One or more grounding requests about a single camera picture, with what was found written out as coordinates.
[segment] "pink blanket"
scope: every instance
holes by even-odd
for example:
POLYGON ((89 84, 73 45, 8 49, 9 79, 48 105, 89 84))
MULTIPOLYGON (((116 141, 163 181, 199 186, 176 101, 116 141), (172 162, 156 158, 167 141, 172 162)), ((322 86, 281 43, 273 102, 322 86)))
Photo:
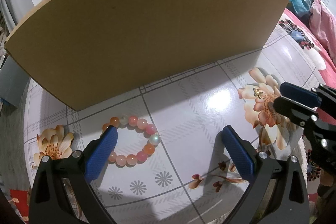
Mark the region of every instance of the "pink blanket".
POLYGON ((336 64, 336 18, 321 0, 313 2, 310 12, 310 30, 336 64))

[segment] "orange bead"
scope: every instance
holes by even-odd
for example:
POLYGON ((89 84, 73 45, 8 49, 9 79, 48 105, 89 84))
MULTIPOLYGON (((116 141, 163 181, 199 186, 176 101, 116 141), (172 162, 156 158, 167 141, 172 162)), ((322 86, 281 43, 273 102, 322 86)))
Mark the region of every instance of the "orange bead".
POLYGON ((147 155, 152 155, 155 151, 155 147, 154 145, 148 143, 143 147, 143 151, 147 154, 147 155))
POLYGON ((108 128, 109 125, 110 125, 109 123, 105 123, 105 124, 103 125, 103 132, 108 128))
POLYGON ((110 120, 110 125, 117 128, 120 125, 119 118, 118 117, 112 117, 111 120, 110 120))

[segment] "floral tablecloth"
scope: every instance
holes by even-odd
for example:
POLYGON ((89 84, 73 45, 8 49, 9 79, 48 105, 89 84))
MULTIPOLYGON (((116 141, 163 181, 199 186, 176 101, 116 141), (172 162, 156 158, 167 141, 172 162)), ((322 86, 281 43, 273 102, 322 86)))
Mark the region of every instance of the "floral tablecloth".
MULTIPOLYGON (((31 80, 24 116, 30 183, 39 152, 36 136, 46 128, 63 125, 73 133, 72 150, 82 150, 99 138, 111 117, 136 115, 156 125, 162 142, 142 164, 106 164, 91 183, 102 204, 117 223, 208 223, 231 210, 248 186, 218 139, 225 125, 277 158, 287 158, 301 137, 301 128, 272 109, 284 81, 306 89, 324 83, 311 58, 280 25, 262 49, 172 75, 79 112, 31 80)), ((136 154, 147 143, 142 132, 119 128, 118 133, 118 155, 136 154)))

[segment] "metal screw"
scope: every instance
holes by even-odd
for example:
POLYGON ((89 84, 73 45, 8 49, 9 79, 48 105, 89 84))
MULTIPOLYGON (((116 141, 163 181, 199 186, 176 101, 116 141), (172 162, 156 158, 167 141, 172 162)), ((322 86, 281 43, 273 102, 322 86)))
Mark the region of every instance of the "metal screw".
POLYGON ((259 157, 262 158, 262 159, 267 158, 267 154, 266 154, 264 151, 259 152, 258 155, 259 155, 259 157))
POLYGON ((81 156, 82 152, 80 150, 76 150, 72 153, 72 156, 74 158, 79 158, 81 156))
POLYGON ((321 140, 321 145, 323 146, 323 147, 326 147, 327 146, 327 140, 326 139, 322 139, 321 140))
POLYGON ((291 161, 292 162, 297 162, 297 157, 296 156, 291 156, 291 161))
POLYGON ((42 158, 42 161, 43 162, 47 162, 49 160, 49 156, 44 156, 43 158, 42 158))

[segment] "cardboard sheet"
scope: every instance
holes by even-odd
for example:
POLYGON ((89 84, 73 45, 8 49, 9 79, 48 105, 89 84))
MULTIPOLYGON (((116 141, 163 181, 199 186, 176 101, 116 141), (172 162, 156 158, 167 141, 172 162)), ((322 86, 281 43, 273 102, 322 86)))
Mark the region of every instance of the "cardboard sheet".
POLYGON ((5 46, 74 110, 261 48, 288 0, 45 0, 5 46))

